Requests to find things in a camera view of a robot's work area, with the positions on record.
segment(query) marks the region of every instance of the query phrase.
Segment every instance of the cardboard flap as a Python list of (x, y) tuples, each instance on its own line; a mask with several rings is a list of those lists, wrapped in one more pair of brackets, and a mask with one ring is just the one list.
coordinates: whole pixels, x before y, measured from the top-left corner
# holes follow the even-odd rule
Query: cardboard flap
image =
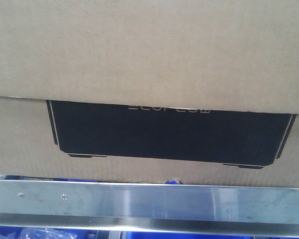
[(0, 1), (0, 96), (299, 113), (299, 1)]

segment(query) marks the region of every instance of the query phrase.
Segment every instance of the cardboard box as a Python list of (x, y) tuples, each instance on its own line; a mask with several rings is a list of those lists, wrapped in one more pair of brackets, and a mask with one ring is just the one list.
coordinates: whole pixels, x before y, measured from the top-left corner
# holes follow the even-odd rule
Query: cardboard box
[(299, 1), (0, 1), (0, 96), (299, 114)]
[(299, 115), (158, 109), (0, 97), (0, 173), (299, 187)]

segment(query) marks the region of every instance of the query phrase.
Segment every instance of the shelf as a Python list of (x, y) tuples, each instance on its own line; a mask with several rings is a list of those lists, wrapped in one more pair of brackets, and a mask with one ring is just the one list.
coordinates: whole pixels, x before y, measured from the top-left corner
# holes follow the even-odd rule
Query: shelf
[(0, 180), (0, 226), (299, 237), (299, 189)]

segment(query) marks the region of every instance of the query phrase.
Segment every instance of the screw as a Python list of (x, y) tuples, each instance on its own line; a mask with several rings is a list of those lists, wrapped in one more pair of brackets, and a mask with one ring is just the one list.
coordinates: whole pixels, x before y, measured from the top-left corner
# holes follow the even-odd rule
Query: screw
[(65, 193), (63, 193), (63, 194), (61, 195), (61, 198), (62, 198), (62, 200), (67, 200), (67, 199), (68, 199), (68, 196), (67, 196)]

